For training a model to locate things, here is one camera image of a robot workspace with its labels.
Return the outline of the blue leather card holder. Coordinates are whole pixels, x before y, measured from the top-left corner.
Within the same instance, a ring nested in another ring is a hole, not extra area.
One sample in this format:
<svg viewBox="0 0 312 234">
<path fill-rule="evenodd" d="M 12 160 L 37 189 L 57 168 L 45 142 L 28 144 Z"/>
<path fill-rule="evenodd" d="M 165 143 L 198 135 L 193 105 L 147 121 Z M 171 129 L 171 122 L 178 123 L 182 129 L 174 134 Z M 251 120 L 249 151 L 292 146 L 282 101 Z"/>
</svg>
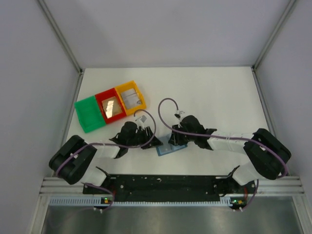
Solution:
<svg viewBox="0 0 312 234">
<path fill-rule="evenodd" d="M 158 156 L 164 156 L 164 155 L 182 150 L 184 148 L 187 148 L 187 144 L 181 145 L 181 146 L 180 145 L 174 146 L 169 143 L 169 139 L 170 139 L 170 135 L 162 136 L 159 139 L 162 142 L 162 145 L 156 147 Z"/>
</svg>

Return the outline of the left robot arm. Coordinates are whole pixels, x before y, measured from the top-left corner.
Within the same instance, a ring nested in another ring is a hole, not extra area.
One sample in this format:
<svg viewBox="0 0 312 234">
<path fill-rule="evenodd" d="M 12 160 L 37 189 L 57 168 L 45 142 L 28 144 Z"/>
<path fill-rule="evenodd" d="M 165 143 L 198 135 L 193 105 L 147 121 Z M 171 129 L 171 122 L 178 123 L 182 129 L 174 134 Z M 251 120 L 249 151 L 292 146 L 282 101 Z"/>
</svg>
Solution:
<svg viewBox="0 0 312 234">
<path fill-rule="evenodd" d="M 52 156 L 49 167 L 68 184 L 91 183 L 103 194 L 109 191 L 111 182 L 108 173 L 96 165 L 97 159 L 121 158 L 130 147 L 145 150 L 163 145 L 149 126 L 139 126 L 131 121 L 126 122 L 110 141 L 112 146 L 101 142 L 88 144 L 74 135 Z"/>
</svg>

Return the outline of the silver cards in yellow bin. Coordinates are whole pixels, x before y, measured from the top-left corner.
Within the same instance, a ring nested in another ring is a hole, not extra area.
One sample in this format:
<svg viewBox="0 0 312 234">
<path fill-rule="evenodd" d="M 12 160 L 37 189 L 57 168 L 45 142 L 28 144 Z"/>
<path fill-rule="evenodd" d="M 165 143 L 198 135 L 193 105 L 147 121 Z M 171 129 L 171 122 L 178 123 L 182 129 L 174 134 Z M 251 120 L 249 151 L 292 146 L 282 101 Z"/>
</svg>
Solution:
<svg viewBox="0 0 312 234">
<path fill-rule="evenodd" d="M 135 89 L 129 89 L 122 92 L 121 98 L 127 110 L 133 109 L 142 104 Z"/>
</svg>

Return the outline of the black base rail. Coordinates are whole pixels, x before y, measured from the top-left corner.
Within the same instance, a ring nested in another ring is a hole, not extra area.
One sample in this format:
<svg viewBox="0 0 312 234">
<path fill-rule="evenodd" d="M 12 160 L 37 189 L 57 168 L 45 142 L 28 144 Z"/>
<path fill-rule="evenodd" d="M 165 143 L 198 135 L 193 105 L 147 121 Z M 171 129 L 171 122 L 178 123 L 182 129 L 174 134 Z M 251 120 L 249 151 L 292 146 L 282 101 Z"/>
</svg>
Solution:
<svg viewBox="0 0 312 234">
<path fill-rule="evenodd" d="M 239 185 L 230 177 L 212 175 L 118 175 L 111 174 L 101 185 L 115 195 L 116 202 L 219 201 L 229 194 L 246 195 L 255 183 Z"/>
</svg>

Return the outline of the green plastic bin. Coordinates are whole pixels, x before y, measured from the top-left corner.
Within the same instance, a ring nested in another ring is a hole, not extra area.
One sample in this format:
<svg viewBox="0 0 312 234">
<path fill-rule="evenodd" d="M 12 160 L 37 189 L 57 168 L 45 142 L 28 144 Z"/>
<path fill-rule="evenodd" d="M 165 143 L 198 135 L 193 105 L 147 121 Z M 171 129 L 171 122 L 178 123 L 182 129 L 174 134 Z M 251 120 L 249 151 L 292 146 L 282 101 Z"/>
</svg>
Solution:
<svg viewBox="0 0 312 234">
<path fill-rule="evenodd" d="M 75 102 L 74 107 L 78 121 L 85 133 L 92 132 L 106 125 L 95 96 Z"/>
</svg>

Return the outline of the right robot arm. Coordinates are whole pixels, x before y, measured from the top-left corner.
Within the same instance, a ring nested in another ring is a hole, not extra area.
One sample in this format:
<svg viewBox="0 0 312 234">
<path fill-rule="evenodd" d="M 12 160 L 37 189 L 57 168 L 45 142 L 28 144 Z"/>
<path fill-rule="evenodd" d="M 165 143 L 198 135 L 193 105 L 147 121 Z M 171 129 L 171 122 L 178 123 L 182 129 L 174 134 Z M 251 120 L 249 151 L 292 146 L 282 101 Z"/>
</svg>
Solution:
<svg viewBox="0 0 312 234">
<path fill-rule="evenodd" d="M 169 143 L 174 146 L 193 142 L 201 149 L 229 151 L 246 155 L 248 162 L 233 169 L 227 181 L 233 193 L 239 193 L 251 181 L 276 180 L 288 173 L 286 166 L 291 152 L 268 130 L 259 128 L 251 134 L 226 133 L 205 128 L 193 115 L 176 114 L 179 123 L 171 127 Z"/>
</svg>

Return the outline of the red plastic bin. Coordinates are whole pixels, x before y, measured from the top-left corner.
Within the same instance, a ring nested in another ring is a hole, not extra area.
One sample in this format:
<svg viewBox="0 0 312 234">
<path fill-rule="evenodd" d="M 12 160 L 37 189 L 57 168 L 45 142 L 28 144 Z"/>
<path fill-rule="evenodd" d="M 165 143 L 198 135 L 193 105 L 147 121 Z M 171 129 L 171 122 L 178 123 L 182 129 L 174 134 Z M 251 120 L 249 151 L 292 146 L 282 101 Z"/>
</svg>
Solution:
<svg viewBox="0 0 312 234">
<path fill-rule="evenodd" d="M 106 124 L 126 117 L 126 112 L 115 88 L 95 95 L 100 112 Z"/>
</svg>

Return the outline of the gold cards in red bin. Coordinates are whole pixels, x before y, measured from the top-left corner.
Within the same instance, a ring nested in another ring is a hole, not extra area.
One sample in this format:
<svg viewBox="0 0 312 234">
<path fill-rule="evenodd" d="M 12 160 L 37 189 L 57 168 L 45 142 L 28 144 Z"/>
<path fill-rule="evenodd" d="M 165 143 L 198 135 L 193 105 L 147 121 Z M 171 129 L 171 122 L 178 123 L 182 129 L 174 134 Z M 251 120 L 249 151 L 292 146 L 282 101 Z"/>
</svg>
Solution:
<svg viewBox="0 0 312 234">
<path fill-rule="evenodd" d="M 107 118 L 112 118 L 122 113 L 122 109 L 116 96 L 103 100 L 102 107 Z"/>
</svg>

